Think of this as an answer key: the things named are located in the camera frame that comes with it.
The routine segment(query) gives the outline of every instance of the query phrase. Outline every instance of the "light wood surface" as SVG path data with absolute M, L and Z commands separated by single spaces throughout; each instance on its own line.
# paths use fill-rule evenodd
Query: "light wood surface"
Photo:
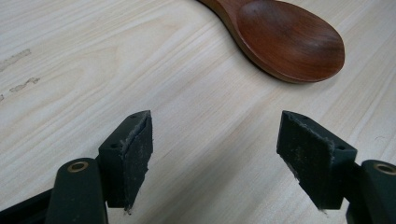
M 396 1 L 288 0 L 331 24 L 346 64 L 295 85 L 240 52 L 194 0 L 0 1 L 0 210 L 150 109 L 154 153 L 132 215 L 110 223 L 345 223 L 276 154 L 282 110 L 396 163 Z

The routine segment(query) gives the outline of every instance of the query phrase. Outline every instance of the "scratch mark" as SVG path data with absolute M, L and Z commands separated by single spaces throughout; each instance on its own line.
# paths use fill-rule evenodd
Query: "scratch mark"
M 12 55 L 10 58 L 5 59 L 4 61 L 0 62 L 0 72 L 6 70 L 7 67 L 16 63 L 19 59 L 28 56 L 32 52 L 29 49 L 26 49 L 18 54 Z
M 9 91 L 10 91 L 10 92 L 17 92 L 17 91 L 20 91 L 20 90 L 22 90 L 23 88 L 25 88 L 27 84 L 29 84 L 29 83 L 36 84 L 39 80 L 40 80 L 39 77 L 31 77 L 31 78 L 29 78 L 29 80 L 27 80 L 25 83 L 23 83 L 23 84 L 21 84 L 21 85 L 18 85 L 18 86 L 16 86 L 16 87 L 10 89 Z

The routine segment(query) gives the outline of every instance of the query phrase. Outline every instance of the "wooden spoon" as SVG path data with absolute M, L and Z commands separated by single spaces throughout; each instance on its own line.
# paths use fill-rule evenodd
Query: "wooden spoon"
M 334 76 L 344 65 L 341 36 L 329 23 L 275 0 L 198 0 L 222 19 L 251 61 L 294 83 Z

